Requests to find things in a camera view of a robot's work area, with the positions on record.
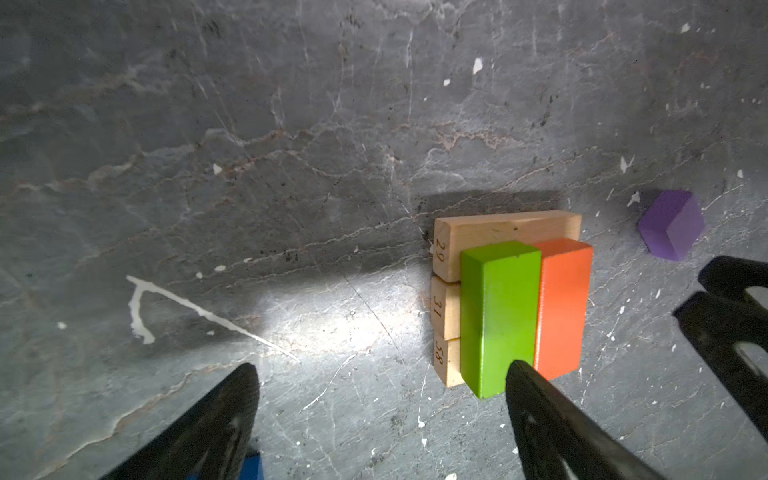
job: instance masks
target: rectangular block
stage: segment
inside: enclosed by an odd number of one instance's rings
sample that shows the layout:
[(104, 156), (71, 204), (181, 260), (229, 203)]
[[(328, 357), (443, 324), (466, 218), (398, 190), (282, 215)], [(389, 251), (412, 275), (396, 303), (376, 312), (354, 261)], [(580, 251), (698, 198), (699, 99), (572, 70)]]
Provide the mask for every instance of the rectangular block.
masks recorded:
[(432, 364), (435, 366), (437, 376), (449, 388), (464, 383), (459, 367), (460, 348), (460, 339), (445, 340), (435, 334)]
[(568, 238), (535, 243), (541, 287), (533, 367), (547, 380), (578, 368), (587, 314), (592, 246)]
[(580, 232), (581, 215), (561, 210), (438, 218), (432, 270), (446, 282), (458, 282), (462, 278), (462, 250), (511, 240), (578, 240)]
[(445, 340), (458, 339), (461, 314), (461, 284), (447, 283), (439, 276), (432, 276), (432, 311), (429, 321), (435, 336)]
[(541, 251), (520, 242), (462, 252), (461, 371), (481, 399), (504, 392), (509, 364), (533, 365)]

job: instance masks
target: purple cube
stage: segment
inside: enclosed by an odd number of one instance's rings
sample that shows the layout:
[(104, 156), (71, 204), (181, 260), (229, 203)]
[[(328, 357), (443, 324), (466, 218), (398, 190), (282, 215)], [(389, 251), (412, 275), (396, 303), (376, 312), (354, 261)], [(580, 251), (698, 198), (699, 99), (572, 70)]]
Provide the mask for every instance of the purple cube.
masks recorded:
[(637, 229), (651, 255), (679, 261), (704, 232), (704, 215), (691, 192), (665, 190), (637, 223)]

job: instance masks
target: green block top face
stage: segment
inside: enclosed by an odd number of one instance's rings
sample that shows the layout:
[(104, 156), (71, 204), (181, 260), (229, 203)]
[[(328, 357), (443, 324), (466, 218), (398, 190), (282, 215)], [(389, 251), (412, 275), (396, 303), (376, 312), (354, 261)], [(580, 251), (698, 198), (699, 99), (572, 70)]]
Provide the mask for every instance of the green block top face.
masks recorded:
[(462, 377), (481, 399), (505, 390), (514, 360), (533, 365), (541, 251), (505, 242), (462, 251)]

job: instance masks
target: colored block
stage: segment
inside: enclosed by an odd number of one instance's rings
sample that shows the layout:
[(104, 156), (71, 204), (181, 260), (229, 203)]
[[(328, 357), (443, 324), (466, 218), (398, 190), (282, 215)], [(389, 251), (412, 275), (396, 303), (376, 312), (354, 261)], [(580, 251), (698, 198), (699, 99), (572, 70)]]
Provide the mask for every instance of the colored block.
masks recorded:
[(679, 261), (704, 232), (704, 215), (691, 192), (665, 190), (637, 223), (637, 229), (651, 255)]
[(461, 314), (461, 284), (448, 283), (439, 276), (432, 276), (432, 311), (429, 321), (435, 336), (445, 340), (458, 339), (459, 315)]
[(459, 368), (461, 361), (459, 355), (460, 347), (459, 339), (445, 340), (435, 333), (432, 364), (435, 367), (437, 376), (449, 388), (464, 383)]
[(533, 367), (547, 380), (578, 368), (587, 314), (592, 246), (568, 238), (535, 243), (541, 287)]
[(461, 371), (481, 399), (504, 391), (509, 364), (533, 364), (541, 251), (520, 242), (462, 252)]
[(432, 270), (446, 282), (458, 282), (462, 278), (462, 250), (512, 240), (523, 243), (562, 237), (578, 240), (580, 232), (581, 215), (560, 210), (438, 218)]

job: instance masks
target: orange block top face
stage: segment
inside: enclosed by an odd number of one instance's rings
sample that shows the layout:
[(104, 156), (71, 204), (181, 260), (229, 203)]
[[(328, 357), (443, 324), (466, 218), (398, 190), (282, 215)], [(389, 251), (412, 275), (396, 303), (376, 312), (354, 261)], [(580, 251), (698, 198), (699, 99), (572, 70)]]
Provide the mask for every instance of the orange block top face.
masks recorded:
[(541, 250), (533, 367), (547, 380), (578, 368), (587, 314), (592, 246), (568, 238), (534, 243)]

